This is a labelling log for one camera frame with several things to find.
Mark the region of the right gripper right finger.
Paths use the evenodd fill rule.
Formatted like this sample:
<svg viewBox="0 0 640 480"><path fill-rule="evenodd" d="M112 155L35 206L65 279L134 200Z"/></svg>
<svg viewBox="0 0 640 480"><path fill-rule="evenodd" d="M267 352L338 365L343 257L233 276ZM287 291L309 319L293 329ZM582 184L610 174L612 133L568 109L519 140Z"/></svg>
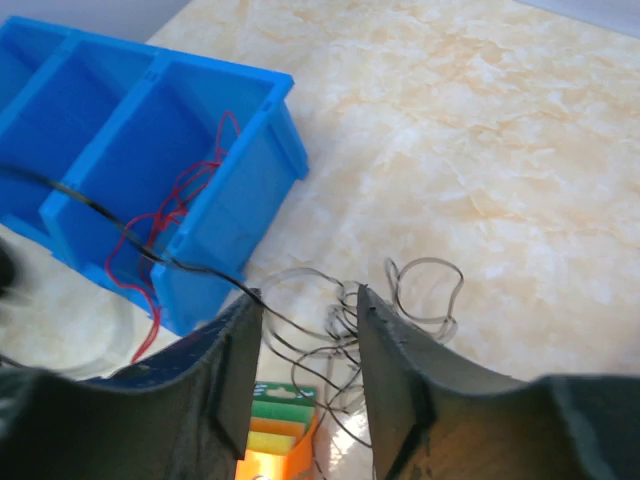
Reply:
<svg viewBox="0 0 640 480"><path fill-rule="evenodd" d="M486 369L357 296L358 340L381 479L635 479L639 380Z"/></svg>

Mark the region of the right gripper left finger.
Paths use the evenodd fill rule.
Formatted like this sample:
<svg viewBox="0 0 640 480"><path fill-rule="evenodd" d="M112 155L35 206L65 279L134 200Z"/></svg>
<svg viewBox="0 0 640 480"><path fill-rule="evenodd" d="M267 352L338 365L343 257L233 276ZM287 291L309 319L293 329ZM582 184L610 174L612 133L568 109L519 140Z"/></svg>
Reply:
<svg viewBox="0 0 640 480"><path fill-rule="evenodd" d="M263 308L212 322L107 378L1 372L5 479L231 479L247 444Z"/></svg>

